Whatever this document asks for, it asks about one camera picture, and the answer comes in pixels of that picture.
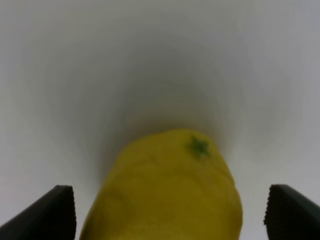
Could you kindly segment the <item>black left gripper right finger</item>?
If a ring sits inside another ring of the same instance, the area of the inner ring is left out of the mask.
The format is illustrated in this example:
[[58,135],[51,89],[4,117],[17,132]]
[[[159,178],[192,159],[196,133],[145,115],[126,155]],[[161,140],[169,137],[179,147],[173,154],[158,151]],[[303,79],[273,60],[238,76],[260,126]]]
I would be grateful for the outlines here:
[[320,206],[287,184],[270,186],[263,223],[269,240],[320,240]]

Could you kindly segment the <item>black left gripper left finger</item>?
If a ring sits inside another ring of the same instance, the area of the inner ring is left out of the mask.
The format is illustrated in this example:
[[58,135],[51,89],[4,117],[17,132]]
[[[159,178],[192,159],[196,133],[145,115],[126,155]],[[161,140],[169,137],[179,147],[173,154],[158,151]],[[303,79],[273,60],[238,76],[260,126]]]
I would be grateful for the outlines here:
[[74,240],[77,218],[73,187],[56,185],[0,227],[2,240]]

